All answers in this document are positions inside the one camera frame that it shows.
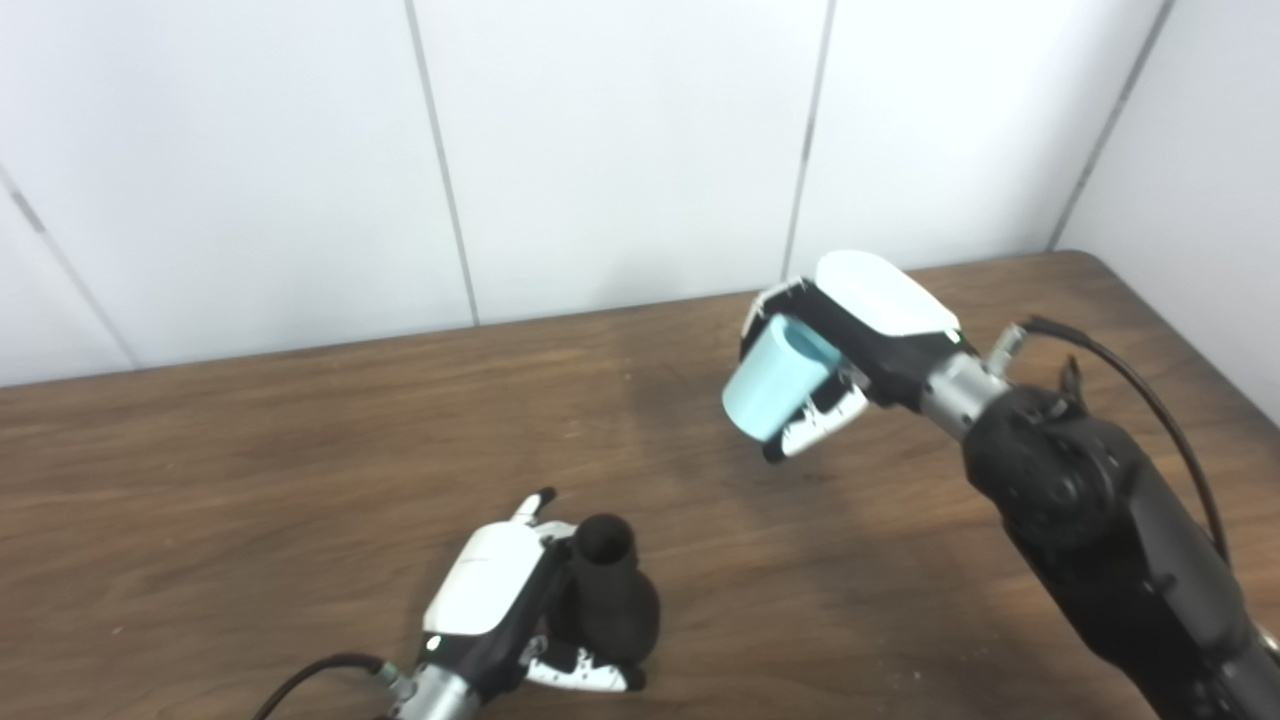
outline silver cylinder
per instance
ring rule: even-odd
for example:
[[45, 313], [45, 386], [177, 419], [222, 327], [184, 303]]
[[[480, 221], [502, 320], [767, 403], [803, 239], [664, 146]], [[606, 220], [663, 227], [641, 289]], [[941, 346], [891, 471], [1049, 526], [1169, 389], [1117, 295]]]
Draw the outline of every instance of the silver cylinder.
[[396, 706], [397, 720], [471, 720], [480, 710], [480, 696], [457, 674], [428, 665], [413, 678], [417, 685], [408, 700]]
[[987, 406], [1009, 389], [1004, 378], [987, 373], [982, 360], [957, 352], [929, 373], [920, 413], [960, 441]]

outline wall seam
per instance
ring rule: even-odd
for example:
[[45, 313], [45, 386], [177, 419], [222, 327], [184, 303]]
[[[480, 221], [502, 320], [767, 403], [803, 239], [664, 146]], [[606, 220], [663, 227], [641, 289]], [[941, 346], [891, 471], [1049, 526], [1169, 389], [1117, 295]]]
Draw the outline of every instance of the wall seam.
[[822, 41], [818, 45], [818, 67], [813, 77], [813, 95], [809, 97], [809, 122], [805, 124], [804, 145], [800, 149], [800, 169], [796, 174], [796, 191], [791, 199], [791, 219], [787, 223], [787, 241], [782, 251], [782, 281], [791, 273], [791, 255], [795, 252], [796, 225], [800, 223], [800, 200], [804, 197], [804, 181], [809, 173], [809, 151], [813, 147], [813, 132], [818, 122], [818, 101], [822, 97], [822, 79], [827, 70], [827, 47], [831, 46], [831, 26], [836, 17], [836, 0], [827, 0], [827, 14], [822, 20]]
[[410, 37], [413, 41], [413, 56], [417, 60], [417, 73], [422, 83], [422, 97], [426, 101], [426, 115], [431, 123], [431, 140], [435, 143], [435, 158], [440, 164], [440, 181], [444, 183], [444, 200], [449, 206], [449, 222], [453, 225], [453, 242], [458, 250], [458, 263], [462, 265], [462, 283], [467, 291], [467, 305], [471, 309], [471, 324], [480, 325], [480, 310], [476, 304], [475, 286], [471, 283], [471, 265], [467, 261], [467, 247], [462, 240], [462, 223], [458, 222], [458, 205], [453, 197], [453, 178], [449, 176], [449, 163], [444, 155], [444, 138], [440, 135], [440, 118], [435, 111], [435, 96], [431, 92], [431, 76], [426, 69], [426, 50], [422, 45], [422, 32], [417, 24], [417, 9], [413, 0], [404, 0], [404, 15], [408, 20]]
[[1129, 96], [1133, 94], [1133, 88], [1138, 85], [1138, 78], [1142, 76], [1143, 68], [1147, 67], [1147, 59], [1151, 56], [1151, 51], [1156, 47], [1156, 41], [1160, 40], [1160, 33], [1165, 28], [1165, 20], [1169, 19], [1169, 13], [1174, 9], [1174, 1], [1175, 0], [1165, 0], [1164, 4], [1160, 5], [1160, 10], [1156, 13], [1156, 19], [1151, 23], [1151, 29], [1147, 32], [1147, 37], [1142, 42], [1142, 49], [1138, 50], [1138, 58], [1134, 59], [1133, 67], [1129, 68], [1129, 74], [1125, 77], [1124, 86], [1120, 88], [1120, 95], [1116, 97], [1116, 102], [1111, 108], [1111, 114], [1107, 115], [1107, 122], [1102, 126], [1102, 132], [1098, 133], [1098, 140], [1093, 143], [1093, 150], [1089, 151], [1088, 160], [1084, 161], [1080, 177], [1075, 181], [1075, 187], [1071, 188], [1071, 195], [1068, 196], [1066, 205], [1062, 206], [1062, 213], [1059, 215], [1057, 223], [1053, 225], [1053, 232], [1050, 233], [1048, 242], [1044, 245], [1044, 252], [1053, 252], [1057, 249], [1057, 243], [1062, 240], [1062, 234], [1066, 232], [1066, 224], [1071, 220], [1071, 214], [1075, 211], [1075, 205], [1080, 201], [1080, 196], [1084, 195], [1084, 187], [1089, 183], [1089, 178], [1093, 177], [1093, 170], [1097, 168], [1098, 160], [1102, 158], [1102, 151], [1111, 140], [1111, 133], [1115, 131], [1116, 123], [1120, 122], [1120, 115], [1124, 113], [1124, 108], [1129, 102]]
[[106, 310], [97, 301], [97, 296], [95, 296], [93, 291], [88, 288], [88, 284], [84, 283], [81, 274], [76, 272], [76, 266], [72, 265], [70, 258], [67, 256], [61, 245], [59, 245], [58, 240], [49, 232], [49, 227], [36, 213], [36, 209], [31, 205], [31, 200], [28, 200], [26, 193], [22, 192], [22, 188], [19, 188], [18, 183], [14, 182], [13, 176], [9, 174], [9, 170], [3, 163], [0, 163], [0, 186], [4, 186], [5, 193], [9, 195], [9, 199], [18, 206], [23, 218], [26, 218], [27, 223], [31, 224], [31, 229], [36, 233], [36, 237], [40, 238], [45, 249], [49, 250], [50, 255], [52, 255], [54, 263], [58, 264], [58, 268], [64, 275], [67, 275], [67, 279], [70, 281], [72, 287], [76, 288], [76, 293], [79, 295], [81, 301], [88, 306], [99, 324], [101, 324], [102, 329], [106, 331], [106, 334], [111, 337], [116, 350], [120, 351], [120, 355], [123, 355], [124, 360], [129, 364], [129, 369], [141, 370], [142, 364], [138, 361], [137, 355], [133, 354], [133, 348], [129, 347], [129, 343], [124, 341], [124, 336], [120, 333], [119, 328], [116, 328], [115, 323], [111, 322], [111, 318], [108, 316]]

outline black cable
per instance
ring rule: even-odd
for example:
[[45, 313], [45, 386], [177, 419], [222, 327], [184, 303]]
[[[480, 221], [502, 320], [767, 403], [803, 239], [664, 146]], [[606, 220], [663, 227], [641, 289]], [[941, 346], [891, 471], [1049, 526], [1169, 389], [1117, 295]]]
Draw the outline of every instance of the black cable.
[[266, 702], [262, 703], [262, 707], [259, 707], [257, 712], [253, 714], [253, 720], [266, 720], [266, 716], [275, 710], [276, 705], [280, 705], [280, 701], [284, 700], [285, 696], [293, 692], [294, 688], [301, 685], [312, 675], [333, 667], [360, 667], [370, 675], [378, 675], [385, 665], [387, 661], [381, 657], [374, 657], [372, 655], [364, 655], [360, 652], [339, 652], [338, 655], [321, 657], [320, 660], [316, 660], [311, 665], [307, 665], [302, 670], [294, 673], [288, 680], [280, 683], [280, 687], [276, 688], [275, 692], [271, 693], [271, 697], [266, 698]]
[[1181, 428], [1178, 427], [1172, 414], [1167, 407], [1165, 407], [1165, 404], [1160, 401], [1160, 397], [1156, 396], [1156, 391], [1151, 389], [1151, 386], [1142, 379], [1138, 372], [1121, 360], [1119, 355], [1111, 352], [1098, 341], [1070, 325], [1064, 325], [1062, 323], [1033, 315], [1030, 320], [1021, 323], [1021, 328], [1029, 333], [1056, 337], [1057, 340], [1070, 342], [1071, 345], [1079, 346], [1097, 355], [1107, 365], [1111, 365], [1115, 372], [1120, 373], [1124, 379], [1129, 380], [1129, 384], [1132, 384], [1133, 388], [1138, 391], [1138, 395], [1147, 401], [1147, 406], [1156, 414], [1156, 419], [1160, 420], [1160, 424], [1165, 427], [1166, 432], [1169, 432], [1169, 437], [1172, 438], [1174, 445], [1178, 446], [1178, 452], [1183, 456], [1183, 462], [1187, 464], [1187, 471], [1190, 473], [1192, 483], [1196, 484], [1196, 493], [1199, 495], [1201, 505], [1204, 507], [1204, 519], [1208, 523], [1208, 533], [1213, 539], [1213, 547], [1217, 548], [1217, 553], [1222, 559], [1222, 562], [1230, 568], [1231, 556], [1226, 547], [1226, 530], [1222, 528], [1222, 518], [1217, 512], [1217, 502], [1213, 500], [1213, 489], [1208, 484], [1208, 478], [1204, 477], [1204, 469], [1201, 468], [1199, 460], [1196, 457], [1196, 451], [1192, 450], [1190, 442], [1187, 441], [1187, 436], [1183, 434]]

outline wooden table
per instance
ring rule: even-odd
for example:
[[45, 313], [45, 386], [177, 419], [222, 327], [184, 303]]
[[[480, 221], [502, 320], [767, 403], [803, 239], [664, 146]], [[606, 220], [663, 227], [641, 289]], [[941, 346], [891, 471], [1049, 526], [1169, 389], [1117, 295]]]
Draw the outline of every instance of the wooden table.
[[[1280, 628], [1280, 436], [1106, 268], [1078, 254], [916, 277], [989, 347], [1078, 324], [1161, 392], [1215, 482], [1254, 616]], [[485, 327], [0, 391], [0, 717], [243, 719], [339, 650], [412, 657], [476, 527], [631, 520], [663, 598], [650, 688], [526, 685], [481, 717], [1148, 717], [1073, 635], [906, 411], [781, 466], [723, 418], [749, 296]], [[1037, 341], [1020, 379], [1052, 383]], [[1093, 411], [1187, 500], [1171, 443], [1085, 359]], [[280, 717], [362, 720], [366, 678]]]

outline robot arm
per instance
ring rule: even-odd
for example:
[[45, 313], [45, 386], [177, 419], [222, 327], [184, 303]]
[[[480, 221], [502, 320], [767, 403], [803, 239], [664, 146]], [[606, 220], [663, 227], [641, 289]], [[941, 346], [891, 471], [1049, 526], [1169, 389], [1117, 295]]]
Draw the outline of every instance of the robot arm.
[[594, 648], [536, 632], [572, 579], [579, 529], [536, 524], [553, 497], [550, 488], [529, 496], [511, 520], [467, 541], [424, 614], [417, 671], [393, 685], [398, 701], [389, 717], [466, 720], [525, 679], [575, 691], [644, 688], [635, 666], [602, 662]]
[[[838, 429], [844, 423], [815, 421], [832, 395], [860, 393], [929, 418], [960, 442], [969, 482], [997, 506], [1084, 643], [1124, 671], [1160, 717], [1280, 717], [1280, 671], [1266, 635], [1147, 455], [1121, 428], [1092, 418], [1078, 393], [1002, 377], [1021, 328], [983, 361], [955, 315], [864, 252], [828, 255], [813, 281], [763, 293], [748, 315], [744, 357], [777, 314], [817, 332], [842, 363], [765, 442], [767, 459]], [[792, 434], [805, 442], [788, 442]]]

